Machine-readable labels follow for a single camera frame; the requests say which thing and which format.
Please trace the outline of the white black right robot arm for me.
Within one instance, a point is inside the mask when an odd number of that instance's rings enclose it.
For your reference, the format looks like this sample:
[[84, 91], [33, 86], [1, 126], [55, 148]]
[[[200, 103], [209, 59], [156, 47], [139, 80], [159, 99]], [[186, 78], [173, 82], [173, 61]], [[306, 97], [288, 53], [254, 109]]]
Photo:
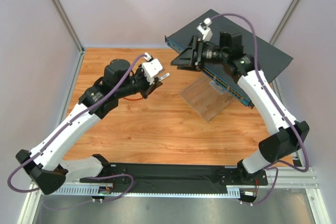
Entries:
[[192, 36], [186, 48], [171, 61], [178, 69], [206, 73], [208, 64], [220, 66], [247, 94], [269, 133], [253, 154], [238, 162], [237, 172], [243, 180], [281, 163], [298, 150], [307, 152], [304, 141], [310, 130], [308, 123], [299, 122], [277, 98], [258, 65], [257, 55], [244, 52], [241, 33], [221, 31], [218, 44], [209, 41], [207, 35]]

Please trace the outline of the dark blue network switch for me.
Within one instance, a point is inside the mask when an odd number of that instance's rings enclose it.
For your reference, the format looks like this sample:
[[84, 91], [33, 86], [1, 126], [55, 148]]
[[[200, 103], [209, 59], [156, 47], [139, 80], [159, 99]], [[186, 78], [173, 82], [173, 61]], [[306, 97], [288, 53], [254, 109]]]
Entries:
[[[213, 35], [210, 41], [202, 41], [202, 35], [196, 29], [206, 18], [212, 20], [210, 28]], [[200, 71], [249, 108], [253, 108], [254, 104], [238, 85], [239, 77], [254, 71], [254, 63], [258, 63], [258, 68], [264, 73], [264, 81], [271, 83], [293, 60], [288, 54], [267, 41], [254, 37], [252, 32], [213, 9], [166, 36], [165, 42], [179, 55], [193, 36], [198, 36], [203, 44]]]

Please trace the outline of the silver transceiver module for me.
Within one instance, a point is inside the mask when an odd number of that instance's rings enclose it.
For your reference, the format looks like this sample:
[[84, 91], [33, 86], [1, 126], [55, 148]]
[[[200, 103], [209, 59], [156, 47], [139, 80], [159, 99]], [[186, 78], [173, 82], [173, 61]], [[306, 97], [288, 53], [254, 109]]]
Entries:
[[159, 81], [163, 81], [164, 79], [168, 78], [170, 76], [170, 73], [165, 73], [164, 75], [159, 77]]

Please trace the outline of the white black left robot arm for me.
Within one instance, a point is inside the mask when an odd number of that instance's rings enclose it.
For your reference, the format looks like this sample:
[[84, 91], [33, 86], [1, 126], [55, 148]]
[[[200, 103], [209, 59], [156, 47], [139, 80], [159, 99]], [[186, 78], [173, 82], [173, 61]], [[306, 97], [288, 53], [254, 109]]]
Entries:
[[147, 98], [161, 86], [158, 74], [164, 68], [148, 54], [136, 71], [134, 63], [112, 60], [104, 74], [79, 98], [64, 121], [39, 145], [20, 150], [16, 159], [32, 181], [45, 194], [57, 191], [65, 182], [78, 179], [106, 179], [112, 174], [110, 163], [100, 154], [86, 159], [65, 161], [64, 155], [91, 127], [119, 104], [119, 99], [139, 93]]

